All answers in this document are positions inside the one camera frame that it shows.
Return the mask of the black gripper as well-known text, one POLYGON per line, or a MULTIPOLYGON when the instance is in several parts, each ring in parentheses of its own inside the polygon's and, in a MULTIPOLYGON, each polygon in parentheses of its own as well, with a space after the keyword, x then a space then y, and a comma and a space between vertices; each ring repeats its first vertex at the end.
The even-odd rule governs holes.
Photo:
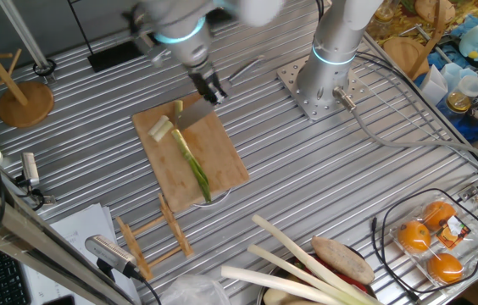
POLYGON ((197 91, 207 102, 216 105, 227 98, 227 83, 219 83, 219 78, 213 67, 189 69, 188 75, 197 91))

